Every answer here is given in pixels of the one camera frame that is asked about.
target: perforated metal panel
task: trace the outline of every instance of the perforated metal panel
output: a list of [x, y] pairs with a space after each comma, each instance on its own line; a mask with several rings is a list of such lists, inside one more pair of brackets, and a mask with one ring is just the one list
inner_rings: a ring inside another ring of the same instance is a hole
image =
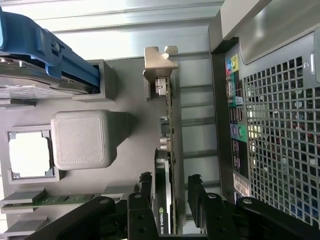
[[320, 87], [309, 88], [307, 60], [243, 78], [248, 157], [253, 197], [319, 226]]

